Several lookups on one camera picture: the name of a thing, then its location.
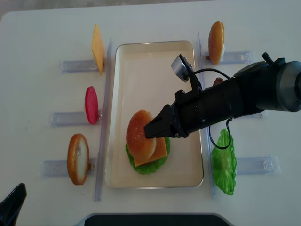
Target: green lettuce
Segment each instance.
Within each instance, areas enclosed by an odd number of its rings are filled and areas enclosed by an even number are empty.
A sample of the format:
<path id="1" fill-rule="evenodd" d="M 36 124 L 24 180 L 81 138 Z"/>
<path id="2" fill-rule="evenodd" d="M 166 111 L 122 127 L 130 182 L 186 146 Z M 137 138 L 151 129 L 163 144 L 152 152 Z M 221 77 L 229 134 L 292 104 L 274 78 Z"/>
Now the green lettuce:
<path id="1" fill-rule="evenodd" d="M 137 171 L 140 174 L 151 174 L 156 172 L 166 162 L 170 152 L 170 140 L 169 137 L 165 137 L 164 139 L 165 139 L 165 145 L 167 149 L 167 156 L 137 167 L 135 166 L 134 158 L 131 156 L 128 147 L 126 145 L 126 152 L 128 155 L 128 159 L 130 160 L 130 164 L 132 165 L 135 171 Z"/>
<path id="2" fill-rule="evenodd" d="M 225 147 L 229 143 L 229 132 L 226 129 L 221 131 L 217 145 Z M 237 159 L 234 152 L 234 140 L 231 136 L 231 144 L 227 149 L 221 150 L 217 147 L 211 152 L 213 178 L 215 184 L 226 194 L 233 195 L 236 185 Z"/>

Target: cheese slice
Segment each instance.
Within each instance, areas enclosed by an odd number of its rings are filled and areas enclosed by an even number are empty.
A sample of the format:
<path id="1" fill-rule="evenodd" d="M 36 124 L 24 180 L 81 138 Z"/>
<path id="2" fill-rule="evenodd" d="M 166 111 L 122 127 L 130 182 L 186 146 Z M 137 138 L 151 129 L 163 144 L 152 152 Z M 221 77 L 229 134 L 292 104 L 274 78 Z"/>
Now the cheese slice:
<path id="1" fill-rule="evenodd" d="M 165 145 L 165 139 L 164 137 L 157 138 L 157 145 L 154 154 L 147 160 L 147 161 L 138 161 L 134 159 L 135 166 L 140 166 L 146 163 L 149 163 L 151 161 L 155 161 L 157 159 L 163 158 L 167 156 L 167 149 Z"/>
<path id="2" fill-rule="evenodd" d="M 98 70 L 100 74 L 103 74 L 103 64 L 104 64 L 104 48 L 103 41 L 100 36 L 100 32 L 97 24 L 94 27 L 93 40 L 92 40 L 92 52 L 94 59 L 96 61 Z"/>

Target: table surface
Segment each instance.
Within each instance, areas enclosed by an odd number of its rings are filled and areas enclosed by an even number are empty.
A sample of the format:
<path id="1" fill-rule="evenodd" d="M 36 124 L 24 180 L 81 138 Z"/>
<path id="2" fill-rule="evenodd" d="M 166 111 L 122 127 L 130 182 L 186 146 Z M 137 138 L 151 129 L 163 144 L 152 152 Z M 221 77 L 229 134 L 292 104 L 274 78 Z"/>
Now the table surface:
<path id="1" fill-rule="evenodd" d="M 60 74 L 60 60 L 91 59 L 94 24 L 105 45 L 188 40 L 204 50 L 211 25 L 225 26 L 226 51 L 252 50 L 261 60 L 301 61 L 301 2 L 205 1 L 191 3 L 11 12 L 0 23 L 0 200 L 20 182 L 27 197 L 19 225 L 74 225 L 96 213 L 215 213 L 234 225 L 300 225 L 298 194 L 301 114 L 269 112 L 260 121 L 231 123 L 237 157 L 276 154 L 281 174 L 239 176 L 233 196 L 211 198 L 208 156 L 204 181 L 196 189 L 111 189 L 103 184 L 95 202 L 95 175 L 83 186 L 68 178 L 41 178 L 43 160 L 65 159 L 74 133 L 86 136 L 91 156 L 99 148 L 99 126 L 52 128 L 50 111 L 83 109 L 86 88 L 103 97 L 98 73 Z M 238 68 L 225 68 L 233 74 Z"/>

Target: red tomato slice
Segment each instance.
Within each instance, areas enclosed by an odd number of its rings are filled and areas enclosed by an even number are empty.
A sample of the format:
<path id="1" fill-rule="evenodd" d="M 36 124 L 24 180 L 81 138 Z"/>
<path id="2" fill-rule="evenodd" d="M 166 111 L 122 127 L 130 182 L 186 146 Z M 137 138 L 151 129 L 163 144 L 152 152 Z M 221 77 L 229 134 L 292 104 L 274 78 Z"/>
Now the red tomato slice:
<path id="1" fill-rule="evenodd" d="M 98 120 L 98 101 L 97 94 L 93 86 L 87 88 L 85 110 L 89 123 L 92 125 L 96 124 Z"/>

